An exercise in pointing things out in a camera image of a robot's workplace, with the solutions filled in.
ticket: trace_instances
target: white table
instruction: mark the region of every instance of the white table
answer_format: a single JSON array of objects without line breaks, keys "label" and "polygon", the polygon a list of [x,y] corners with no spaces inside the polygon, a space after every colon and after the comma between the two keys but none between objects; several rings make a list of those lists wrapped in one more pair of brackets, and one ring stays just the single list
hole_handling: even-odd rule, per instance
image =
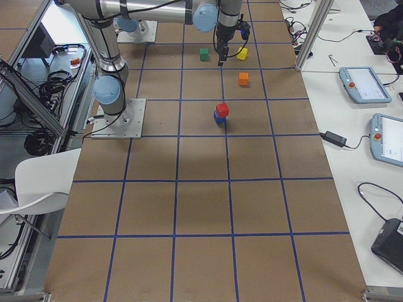
[{"label": "white table", "polygon": [[[284,3],[297,7],[308,1],[303,0],[284,0]],[[341,12],[329,14],[319,33],[319,36],[326,40],[339,41],[348,36],[353,30],[372,30],[372,24],[365,14],[365,11],[359,0],[335,0],[340,7]],[[293,17],[295,21],[308,25],[315,1],[303,9],[296,10],[292,14],[283,10],[284,17]],[[301,30],[301,25],[295,25],[295,30]],[[303,71],[312,72],[338,72],[340,67],[347,66],[372,66],[378,74],[395,74],[395,70],[384,55],[374,55],[366,36],[370,32],[363,31],[354,33],[342,42],[327,42],[316,39],[312,52],[314,56],[308,59],[303,66]],[[329,55],[338,61],[336,66],[332,65]]]},{"label": "white table", "polygon": [[[304,0],[283,0],[297,7]],[[359,0],[335,0],[341,8],[337,14],[329,14],[319,36],[340,40],[353,30],[371,30]],[[284,17],[293,17],[307,25],[315,1],[306,8],[292,14],[283,10]],[[403,92],[403,81],[399,79],[387,88],[393,101],[389,104],[355,104],[341,84],[340,67],[372,66],[382,82],[395,79],[395,70],[385,56],[374,55],[365,36],[368,32],[354,33],[340,43],[317,39],[302,69],[305,86],[310,98],[316,122],[321,132],[332,131],[347,138],[347,145],[355,147],[362,135],[370,132],[370,120],[375,113],[403,118],[403,101],[398,92]],[[328,55],[338,61],[333,66]],[[403,288],[403,275],[380,260],[371,252],[371,246],[383,226],[383,220],[360,198],[356,187],[361,182],[373,182],[386,187],[403,197],[403,168],[377,161],[370,151],[370,141],[363,139],[356,150],[339,148],[324,141],[324,148],[331,166],[340,201],[349,226],[351,238],[368,286]],[[393,196],[371,186],[363,187],[366,196],[386,219],[402,218],[403,206]]]},{"label": "white table", "polygon": [[[389,104],[355,104],[344,90],[338,74],[304,72],[303,77],[319,130],[346,137],[350,147],[355,147],[362,135],[369,134],[369,122],[375,113],[403,118],[403,102],[397,97],[397,92],[403,91],[402,83],[387,89],[393,98]],[[393,76],[380,78],[391,81]],[[371,252],[383,220],[356,190],[359,183],[368,181],[403,197],[403,168],[375,160],[367,138],[356,150],[341,149],[325,141],[324,147],[366,284],[403,288],[403,275]],[[363,190],[368,192],[368,200],[386,219],[402,218],[403,205],[395,197],[370,186]]]}]

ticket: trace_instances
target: orange cube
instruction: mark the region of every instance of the orange cube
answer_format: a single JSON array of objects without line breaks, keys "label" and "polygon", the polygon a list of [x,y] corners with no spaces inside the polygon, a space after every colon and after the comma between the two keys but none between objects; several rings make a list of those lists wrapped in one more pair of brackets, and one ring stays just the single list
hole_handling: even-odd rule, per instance
[{"label": "orange cube", "polygon": [[248,84],[249,84],[249,73],[240,72],[239,73],[238,85],[245,87]]}]

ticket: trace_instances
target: grid square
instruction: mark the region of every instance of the grid square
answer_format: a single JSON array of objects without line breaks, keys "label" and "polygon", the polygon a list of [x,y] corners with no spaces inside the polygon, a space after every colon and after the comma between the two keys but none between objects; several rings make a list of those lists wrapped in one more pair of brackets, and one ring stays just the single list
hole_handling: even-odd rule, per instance
[{"label": "grid square", "polygon": [[[184,44],[183,68],[217,69],[219,57],[215,53],[212,44]],[[201,48],[208,49],[208,60],[201,61],[199,51]]]},{"label": "grid square", "polygon": [[133,141],[127,179],[175,179],[177,144],[171,137]]},{"label": "grid square", "polygon": [[289,236],[238,237],[236,255],[240,301],[302,301]]},{"label": "grid square", "polygon": [[147,101],[142,135],[177,135],[179,101]]},{"label": "grid square", "polygon": [[183,99],[222,99],[220,70],[184,70]]},{"label": "grid square", "polygon": [[143,70],[139,97],[146,99],[179,99],[180,70]]},{"label": "grid square", "polygon": [[171,258],[171,238],[118,239],[108,301],[169,301]]},{"label": "grid square", "polygon": [[228,135],[271,134],[266,101],[227,101],[230,113],[227,118]]},{"label": "grid square", "polygon": [[112,244],[111,238],[58,239],[45,292],[58,302],[103,301]]},{"label": "grid square", "polygon": [[213,43],[212,38],[213,32],[204,33],[195,28],[194,26],[184,27],[184,42],[185,43],[201,43],[201,44],[211,44]]},{"label": "grid square", "polygon": [[121,193],[122,183],[74,183],[59,235],[115,234]]},{"label": "grid square", "polygon": [[285,21],[253,22],[253,30],[259,43],[291,43]]},{"label": "grid square", "polygon": [[307,301],[361,299],[366,285],[349,235],[294,238]]},{"label": "grid square", "polygon": [[213,101],[183,101],[181,108],[181,135],[224,135],[224,124],[213,117]]},{"label": "grid square", "polygon": [[319,132],[309,100],[269,101],[269,107],[276,134]]},{"label": "grid square", "polygon": [[127,182],[120,213],[119,234],[172,234],[175,183]]},{"label": "grid square", "polygon": [[290,43],[258,44],[262,68],[289,68],[295,65],[295,54]]},{"label": "grid square", "polygon": [[231,183],[236,233],[288,233],[283,191],[279,181]]},{"label": "grid square", "polygon": [[176,233],[231,233],[228,184],[226,182],[179,183]]},{"label": "grid square", "polygon": [[308,98],[302,75],[295,69],[264,70],[263,77],[270,99]]},{"label": "grid square", "polygon": [[123,179],[129,143],[130,140],[122,139],[85,139],[74,179]]},{"label": "grid square", "polygon": [[0,30],[1,40],[7,41],[7,43],[0,43],[0,53],[3,60],[7,62],[10,59],[25,34],[26,30]]},{"label": "grid square", "polygon": [[182,45],[148,45],[145,53],[145,69],[180,69]]},{"label": "grid square", "polygon": [[231,179],[279,177],[271,137],[230,137],[228,144]]},{"label": "grid square", "polygon": [[249,3],[253,21],[283,21],[284,16],[278,3]]},{"label": "grid square", "polygon": [[332,177],[319,136],[277,137],[283,177]]},{"label": "grid square", "polygon": [[[244,44],[234,44],[229,45],[230,51],[234,54],[238,52],[238,48],[242,47]],[[245,48],[247,49],[247,56],[245,60],[239,60],[237,57],[229,58],[224,65],[223,69],[258,69],[260,68],[258,53],[256,51],[256,46],[248,43]]]},{"label": "grid square", "polygon": [[[247,87],[238,85],[240,72],[249,74]],[[225,99],[264,99],[260,70],[223,70]]]},{"label": "grid square", "polygon": [[333,180],[285,181],[294,232],[348,232]]},{"label": "grid square", "polygon": [[145,45],[119,44],[120,55],[126,60],[128,68],[140,69],[144,61]]},{"label": "grid square", "polygon": [[174,44],[183,41],[183,24],[158,22],[156,43]]},{"label": "grid square", "polygon": [[230,238],[177,238],[174,301],[232,302],[234,265]]},{"label": "grid square", "polygon": [[137,88],[139,87],[140,71],[129,70],[125,85],[126,98],[136,98]]},{"label": "grid square", "polygon": [[181,138],[179,179],[227,179],[225,139]]},{"label": "grid square", "polygon": [[29,5],[25,0],[1,1],[0,28],[30,27],[42,3],[42,0],[30,0]]}]

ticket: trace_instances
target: red object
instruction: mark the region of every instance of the red object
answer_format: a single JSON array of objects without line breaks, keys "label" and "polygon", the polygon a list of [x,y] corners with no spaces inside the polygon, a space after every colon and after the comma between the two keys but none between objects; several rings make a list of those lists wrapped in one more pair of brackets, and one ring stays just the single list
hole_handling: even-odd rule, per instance
[{"label": "red object", "polygon": [[227,117],[229,115],[228,105],[225,103],[216,105],[215,112],[217,112],[217,115],[219,116],[219,118]]}]

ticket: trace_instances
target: yellow cube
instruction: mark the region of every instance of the yellow cube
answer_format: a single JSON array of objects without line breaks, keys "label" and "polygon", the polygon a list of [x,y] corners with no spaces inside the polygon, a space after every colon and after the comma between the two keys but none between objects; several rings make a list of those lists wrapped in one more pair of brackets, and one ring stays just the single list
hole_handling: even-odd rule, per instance
[{"label": "yellow cube", "polygon": [[239,59],[239,60],[245,60],[246,59],[246,56],[247,56],[247,48],[246,47],[244,47],[244,49],[242,49],[242,47],[239,47],[238,48],[238,51],[237,52],[239,52],[238,54],[237,54],[237,59]]}]

